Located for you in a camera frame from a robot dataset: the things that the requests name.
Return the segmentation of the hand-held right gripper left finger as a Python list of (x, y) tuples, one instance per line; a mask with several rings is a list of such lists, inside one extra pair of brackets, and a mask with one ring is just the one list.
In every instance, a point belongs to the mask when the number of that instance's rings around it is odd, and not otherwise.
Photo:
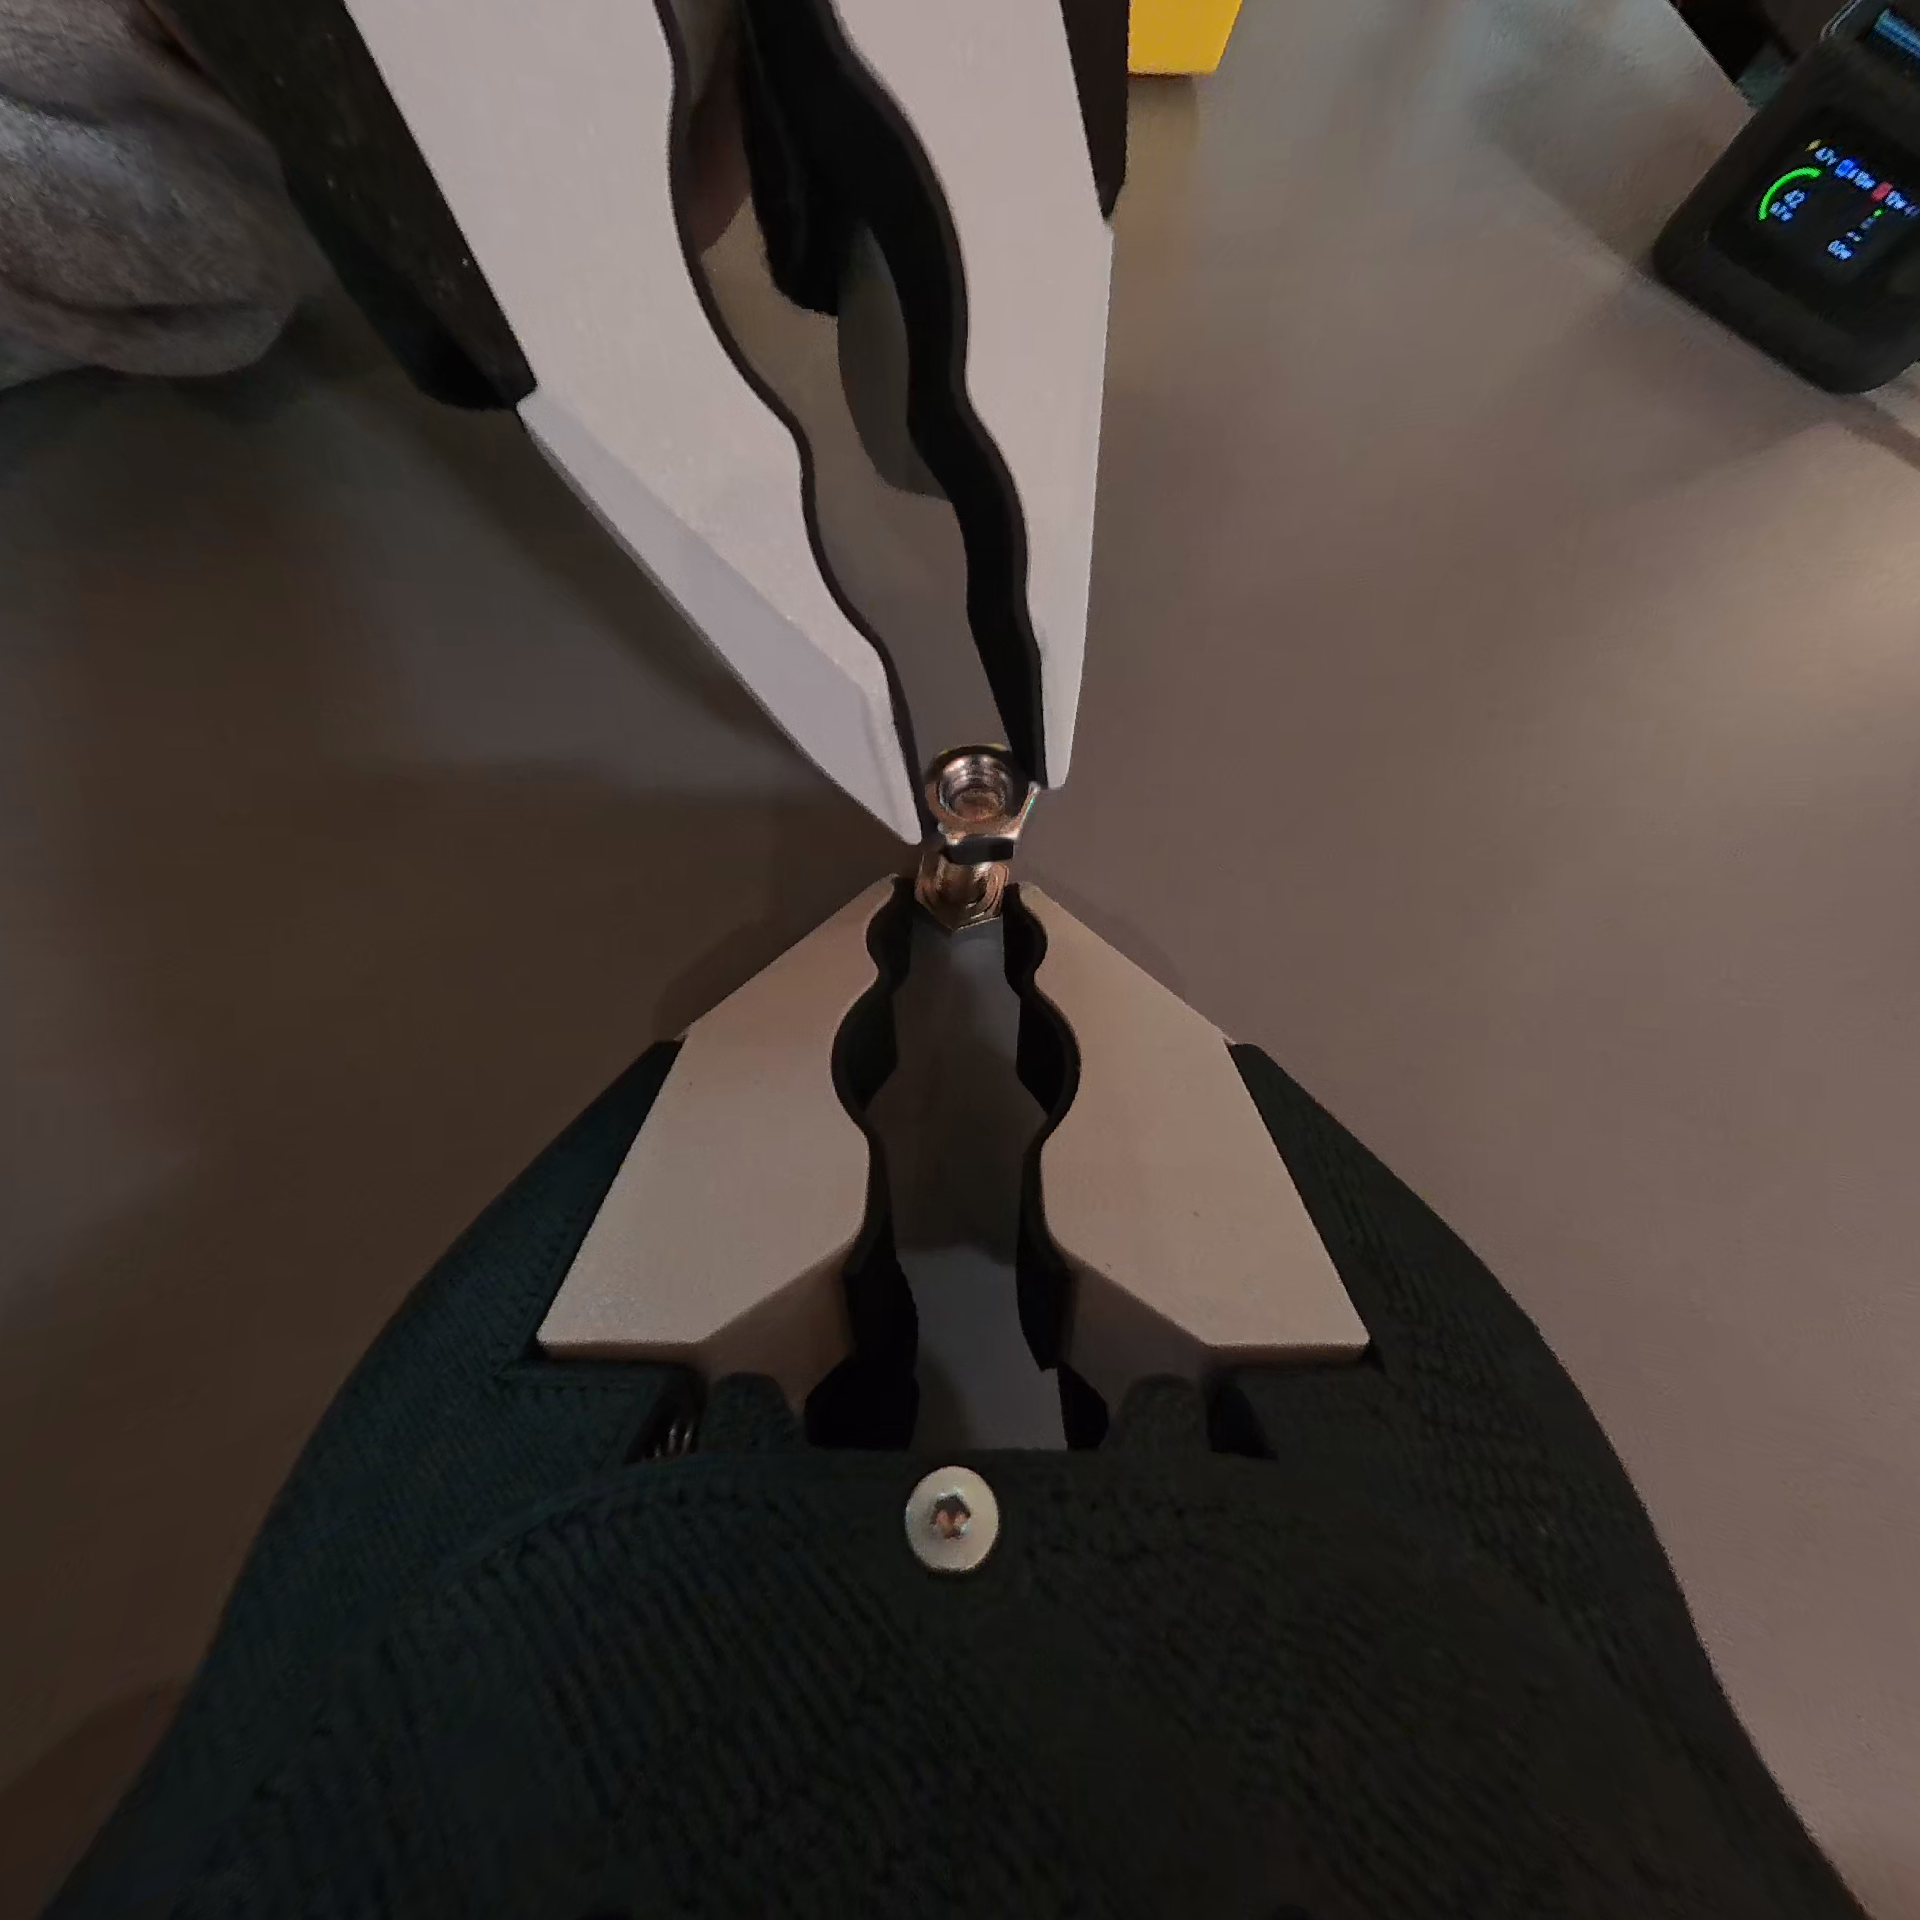
[(817, 1446), (910, 1442), (921, 1326), (872, 1102), (915, 926), (908, 881), (881, 880), (686, 1031), (542, 1352), (766, 1376)]

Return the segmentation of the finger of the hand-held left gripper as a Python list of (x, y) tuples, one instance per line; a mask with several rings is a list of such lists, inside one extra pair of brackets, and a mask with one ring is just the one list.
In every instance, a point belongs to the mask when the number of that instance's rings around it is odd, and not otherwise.
[(787, 738), (919, 844), (896, 689), (817, 557), (804, 446), (687, 261), (675, 22), (643, 2), (347, 10), (532, 369), (528, 434)]
[(956, 513), (1003, 738), (1060, 786), (1087, 644), (1112, 287), (1117, 6), (747, 4), (773, 285), (878, 373), (859, 434)]

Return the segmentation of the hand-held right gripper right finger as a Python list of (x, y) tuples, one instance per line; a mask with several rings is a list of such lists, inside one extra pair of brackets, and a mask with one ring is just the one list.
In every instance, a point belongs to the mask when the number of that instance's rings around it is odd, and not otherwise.
[(1232, 1039), (1036, 885), (1017, 886), (1017, 1312), (1069, 1449), (1172, 1380), (1345, 1369), (1360, 1312)]

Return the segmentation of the large yellow plastic bin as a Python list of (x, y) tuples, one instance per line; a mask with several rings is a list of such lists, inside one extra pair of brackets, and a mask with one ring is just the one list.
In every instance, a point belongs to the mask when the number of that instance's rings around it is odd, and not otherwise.
[(1228, 52), (1241, 0), (1133, 0), (1127, 68), (1133, 78), (1205, 78)]

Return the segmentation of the steel hex bolt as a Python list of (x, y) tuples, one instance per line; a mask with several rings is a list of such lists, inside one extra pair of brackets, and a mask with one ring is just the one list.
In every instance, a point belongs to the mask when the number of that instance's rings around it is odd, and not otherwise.
[(1000, 831), (929, 839), (915, 877), (921, 910), (944, 929), (997, 921), (1015, 852), (1017, 840)]

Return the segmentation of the steel hex nut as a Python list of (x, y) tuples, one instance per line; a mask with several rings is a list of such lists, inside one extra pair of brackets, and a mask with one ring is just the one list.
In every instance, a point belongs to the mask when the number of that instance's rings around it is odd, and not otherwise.
[(926, 770), (928, 816), (951, 846), (1017, 844), (1044, 792), (1000, 743), (973, 743), (939, 754)]

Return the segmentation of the black portable power station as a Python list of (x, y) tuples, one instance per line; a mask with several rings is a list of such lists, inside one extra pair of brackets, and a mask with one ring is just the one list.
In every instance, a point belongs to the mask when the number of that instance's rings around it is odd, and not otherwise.
[(1918, 6), (1841, 6), (1670, 215), (1660, 284), (1823, 393), (1918, 358)]

